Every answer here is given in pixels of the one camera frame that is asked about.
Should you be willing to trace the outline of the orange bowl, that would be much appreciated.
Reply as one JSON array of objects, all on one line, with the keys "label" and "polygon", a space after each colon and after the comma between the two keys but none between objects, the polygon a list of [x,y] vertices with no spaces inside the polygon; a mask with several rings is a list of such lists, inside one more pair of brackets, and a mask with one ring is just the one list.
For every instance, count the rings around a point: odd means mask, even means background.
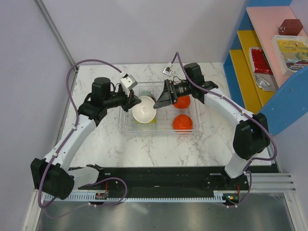
[{"label": "orange bowl", "polygon": [[193,129],[193,121],[188,115],[178,115],[172,122],[174,130],[191,130]]},{"label": "orange bowl", "polygon": [[178,97],[178,100],[175,104],[173,104],[174,107],[178,109],[186,109],[190,106],[191,99],[189,95]]}]

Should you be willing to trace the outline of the pale green ceramic bowl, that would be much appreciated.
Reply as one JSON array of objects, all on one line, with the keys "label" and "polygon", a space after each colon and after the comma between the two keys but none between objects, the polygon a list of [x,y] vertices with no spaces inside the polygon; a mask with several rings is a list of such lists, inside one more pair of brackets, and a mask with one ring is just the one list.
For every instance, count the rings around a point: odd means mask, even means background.
[{"label": "pale green ceramic bowl", "polygon": [[146,90],[141,91],[140,96],[148,96],[148,97],[154,98],[153,93],[151,91],[146,91]]}]

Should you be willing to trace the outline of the white bowl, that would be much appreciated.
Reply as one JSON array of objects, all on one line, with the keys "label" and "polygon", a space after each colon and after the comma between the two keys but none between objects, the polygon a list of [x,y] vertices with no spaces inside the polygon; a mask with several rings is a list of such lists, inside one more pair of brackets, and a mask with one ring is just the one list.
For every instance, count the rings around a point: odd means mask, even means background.
[{"label": "white bowl", "polygon": [[132,115],[139,123],[149,123],[156,116],[156,109],[154,109],[154,100],[149,96],[140,96],[141,103],[132,107]]}]

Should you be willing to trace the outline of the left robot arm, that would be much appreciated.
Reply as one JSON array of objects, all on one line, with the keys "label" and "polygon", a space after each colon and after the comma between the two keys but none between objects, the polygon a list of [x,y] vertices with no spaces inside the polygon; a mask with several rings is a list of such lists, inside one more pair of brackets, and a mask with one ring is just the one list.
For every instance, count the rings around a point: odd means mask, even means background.
[{"label": "left robot arm", "polygon": [[71,162],[85,139],[98,127],[107,115],[108,109],[122,107],[128,111],[141,103],[134,95],[137,81],[131,75],[120,80],[118,91],[111,91],[112,82],[106,77],[94,80],[82,105],[77,109],[77,120],[70,131],[43,159],[34,159],[30,165],[38,194],[47,193],[58,199],[67,198],[72,190],[85,185],[101,189],[105,176],[100,167],[87,165],[70,169]]}]

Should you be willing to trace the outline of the yellow-green bowl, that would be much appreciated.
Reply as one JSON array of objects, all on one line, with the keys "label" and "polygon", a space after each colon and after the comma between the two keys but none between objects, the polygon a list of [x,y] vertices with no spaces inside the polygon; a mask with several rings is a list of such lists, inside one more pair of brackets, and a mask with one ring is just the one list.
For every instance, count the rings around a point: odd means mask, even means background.
[{"label": "yellow-green bowl", "polygon": [[137,124],[141,124],[141,125],[145,125],[145,124],[154,124],[156,123],[156,118],[152,119],[151,121],[147,122],[147,123],[142,123],[142,122],[139,122],[139,121],[136,121]]}]

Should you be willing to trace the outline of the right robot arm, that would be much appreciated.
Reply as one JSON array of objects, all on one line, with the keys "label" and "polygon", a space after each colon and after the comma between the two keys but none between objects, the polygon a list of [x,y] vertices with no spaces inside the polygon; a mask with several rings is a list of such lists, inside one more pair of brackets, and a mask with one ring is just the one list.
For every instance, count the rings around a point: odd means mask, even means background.
[{"label": "right robot arm", "polygon": [[253,114],[226,97],[214,82],[205,81],[199,64],[186,64],[183,69],[186,79],[180,83],[166,79],[153,108],[173,105],[180,97],[191,95],[229,121],[235,128],[234,154],[224,168],[225,174],[220,177],[220,183],[223,188],[232,189],[238,183],[237,177],[248,168],[249,162],[269,146],[267,119],[262,113]]}]

